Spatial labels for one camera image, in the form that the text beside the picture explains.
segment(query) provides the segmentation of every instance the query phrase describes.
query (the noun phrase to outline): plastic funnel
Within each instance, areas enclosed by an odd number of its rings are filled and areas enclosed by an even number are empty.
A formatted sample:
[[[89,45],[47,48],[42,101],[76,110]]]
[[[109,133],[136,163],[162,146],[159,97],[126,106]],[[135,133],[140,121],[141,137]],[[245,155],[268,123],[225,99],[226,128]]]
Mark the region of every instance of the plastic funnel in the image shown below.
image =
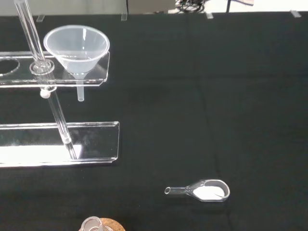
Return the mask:
[[[82,80],[108,53],[110,43],[108,37],[95,28],[68,25],[50,31],[44,38],[44,46],[69,73]],[[78,100],[83,101],[83,87],[77,92]]]

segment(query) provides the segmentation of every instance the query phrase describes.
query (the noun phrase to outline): funnel holder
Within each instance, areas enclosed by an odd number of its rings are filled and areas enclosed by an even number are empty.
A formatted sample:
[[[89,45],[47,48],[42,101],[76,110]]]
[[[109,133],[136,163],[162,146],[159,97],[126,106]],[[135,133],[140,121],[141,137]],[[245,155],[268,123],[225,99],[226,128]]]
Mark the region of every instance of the funnel holder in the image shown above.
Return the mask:
[[[57,87],[77,87],[79,84],[84,87],[98,87],[108,79],[109,52],[83,80],[75,79],[48,52],[44,51],[44,55],[54,64],[54,78],[42,81],[31,73],[31,52],[0,52],[0,66],[4,61],[11,61],[16,65],[12,70],[0,73],[0,88],[41,88],[42,96],[42,89],[56,90]],[[53,105],[59,102],[56,94],[54,102]],[[59,117],[63,117],[61,107],[59,114]],[[60,128],[57,123],[0,125],[0,167],[109,164],[118,158],[118,121],[66,125],[73,144],[74,158],[65,139],[59,135]]]

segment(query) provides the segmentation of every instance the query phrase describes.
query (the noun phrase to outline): circular hole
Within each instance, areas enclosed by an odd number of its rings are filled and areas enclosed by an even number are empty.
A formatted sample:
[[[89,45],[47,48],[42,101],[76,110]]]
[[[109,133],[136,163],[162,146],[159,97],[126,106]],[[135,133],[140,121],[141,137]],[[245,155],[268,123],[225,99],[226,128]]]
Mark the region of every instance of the circular hole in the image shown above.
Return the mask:
[[[165,189],[165,194],[168,194],[170,192],[170,187]]]
[[[9,75],[19,68],[19,62],[16,59],[0,60],[0,77]]]

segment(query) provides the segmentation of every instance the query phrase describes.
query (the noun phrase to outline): glass weighing spoon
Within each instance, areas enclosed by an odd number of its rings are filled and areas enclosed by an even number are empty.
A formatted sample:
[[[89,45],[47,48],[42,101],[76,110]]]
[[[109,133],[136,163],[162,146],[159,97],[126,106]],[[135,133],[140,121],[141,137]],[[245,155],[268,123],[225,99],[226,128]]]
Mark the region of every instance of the glass weighing spoon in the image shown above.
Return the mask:
[[[202,202],[222,202],[229,197],[230,189],[222,180],[200,180],[187,187],[167,187],[165,194],[187,194]]]

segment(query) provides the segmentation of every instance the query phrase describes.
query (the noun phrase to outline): black table surface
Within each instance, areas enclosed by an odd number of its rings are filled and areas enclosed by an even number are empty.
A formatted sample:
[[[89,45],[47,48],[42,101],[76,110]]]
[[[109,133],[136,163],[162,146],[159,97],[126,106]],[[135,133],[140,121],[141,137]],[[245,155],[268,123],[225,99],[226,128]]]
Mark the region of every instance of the black table surface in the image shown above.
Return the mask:
[[[108,81],[59,89],[68,122],[120,121],[110,166],[0,169],[0,230],[78,230],[89,216],[128,231],[308,229],[308,14],[46,16],[111,41]],[[0,51],[28,50],[17,17]],[[52,122],[38,90],[1,89],[0,123]],[[225,203],[167,196],[167,186],[228,183]]]

